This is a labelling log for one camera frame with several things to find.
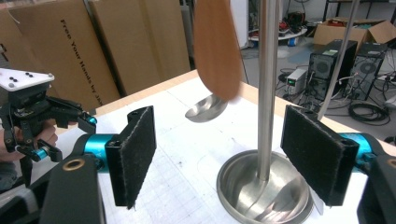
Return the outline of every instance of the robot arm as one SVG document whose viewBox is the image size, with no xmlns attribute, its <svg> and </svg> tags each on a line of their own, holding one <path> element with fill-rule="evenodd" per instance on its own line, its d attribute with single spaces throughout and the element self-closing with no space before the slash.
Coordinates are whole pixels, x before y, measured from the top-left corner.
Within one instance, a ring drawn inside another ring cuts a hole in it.
<svg viewBox="0 0 396 224">
<path fill-rule="evenodd" d="M 8 152 L 18 150 L 25 155 L 21 159 L 21 171 L 26 186 L 31 181 L 32 160 L 41 161 L 48 155 L 52 161 L 62 159 L 58 148 L 44 141 L 35 145 L 35 136 L 41 133 L 45 120 L 55 119 L 60 128 L 76 121 L 83 131 L 95 133 L 96 119 L 83 111 L 80 104 L 46 95 L 53 79 L 52 74 L 0 69 L 0 87 L 7 91 L 8 98 L 0 107 L 4 141 Z M 21 129 L 21 141 L 17 140 L 14 127 Z"/>
</svg>

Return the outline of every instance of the computer tower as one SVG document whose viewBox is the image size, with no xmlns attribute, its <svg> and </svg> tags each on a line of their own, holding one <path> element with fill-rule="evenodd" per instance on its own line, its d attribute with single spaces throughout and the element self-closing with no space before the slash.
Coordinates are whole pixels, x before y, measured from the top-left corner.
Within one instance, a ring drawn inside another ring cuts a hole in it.
<svg viewBox="0 0 396 224">
<path fill-rule="evenodd" d="M 307 76 L 307 88 L 308 92 L 315 92 L 313 95 L 316 99 L 324 101 L 329 89 L 330 81 L 332 80 L 332 73 L 335 68 L 335 63 L 339 56 L 339 50 L 341 48 L 342 40 L 335 39 L 322 49 L 315 50 L 310 55 L 308 76 Z M 349 40 L 346 45 L 346 53 L 344 60 L 341 64 L 340 72 L 337 76 L 337 80 L 343 77 L 349 77 L 350 69 L 353 66 L 356 48 L 358 46 L 357 41 Z M 341 84 L 336 83 L 332 94 L 336 94 L 340 89 L 347 86 L 347 80 L 342 79 Z"/>
<path fill-rule="evenodd" d="M 346 92 L 350 92 L 349 96 L 352 99 L 367 100 L 387 49 L 386 44 L 370 42 L 361 44 L 346 87 Z"/>
</svg>

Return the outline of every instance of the person's hand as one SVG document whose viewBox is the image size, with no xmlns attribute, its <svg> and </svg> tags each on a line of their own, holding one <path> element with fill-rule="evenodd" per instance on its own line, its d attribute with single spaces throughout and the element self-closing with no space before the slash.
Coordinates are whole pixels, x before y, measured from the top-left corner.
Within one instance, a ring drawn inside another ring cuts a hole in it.
<svg viewBox="0 0 396 224">
<path fill-rule="evenodd" d="M 42 139 L 52 146 L 56 146 L 58 135 L 55 134 L 55 127 L 48 121 L 43 122 L 43 131 L 35 138 L 35 144 L 37 139 Z M 15 136 L 17 140 L 22 140 L 21 130 L 15 128 Z M 6 146 L 4 145 L 4 130 L 0 131 L 0 162 L 2 161 L 17 161 L 23 158 L 24 155 L 18 151 L 7 152 Z"/>
</svg>

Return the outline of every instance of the electronic equipment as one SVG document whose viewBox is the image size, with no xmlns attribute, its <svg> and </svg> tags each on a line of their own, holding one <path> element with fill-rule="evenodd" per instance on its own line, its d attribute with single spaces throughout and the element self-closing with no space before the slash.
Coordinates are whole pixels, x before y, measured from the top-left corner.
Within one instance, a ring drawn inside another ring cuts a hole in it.
<svg viewBox="0 0 396 224">
<path fill-rule="evenodd" d="M 286 78 L 288 95 L 294 95 L 305 89 L 306 70 L 297 68 Z"/>
<path fill-rule="evenodd" d="M 342 40 L 335 39 L 324 48 L 315 50 L 310 55 L 307 88 L 308 92 L 318 100 L 324 101 L 324 98 L 327 94 L 327 90 L 330 86 L 332 73 L 334 71 L 335 63 L 339 55 L 341 44 Z M 353 66 L 357 46 L 357 41 L 348 41 L 346 45 L 344 60 L 342 61 L 341 69 L 338 74 L 338 80 L 343 77 L 349 77 L 350 69 Z M 337 82 L 332 94 L 335 94 L 340 89 L 345 88 L 346 85 L 347 80 L 345 79 L 342 79 L 341 84 Z"/>
<path fill-rule="evenodd" d="M 361 44 L 346 87 L 346 92 L 349 92 L 352 99 L 367 100 L 387 48 L 386 44 L 370 42 Z"/>
</svg>

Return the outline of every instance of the metal spoon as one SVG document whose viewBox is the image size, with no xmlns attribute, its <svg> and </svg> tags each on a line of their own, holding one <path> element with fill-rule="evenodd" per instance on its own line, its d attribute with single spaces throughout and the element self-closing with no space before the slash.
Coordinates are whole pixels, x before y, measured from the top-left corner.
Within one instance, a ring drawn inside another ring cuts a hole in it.
<svg viewBox="0 0 396 224">
<path fill-rule="evenodd" d="M 197 123 L 210 121 L 218 117 L 227 104 L 228 101 L 223 101 L 217 95 L 211 94 L 187 111 L 186 118 Z"/>
</svg>

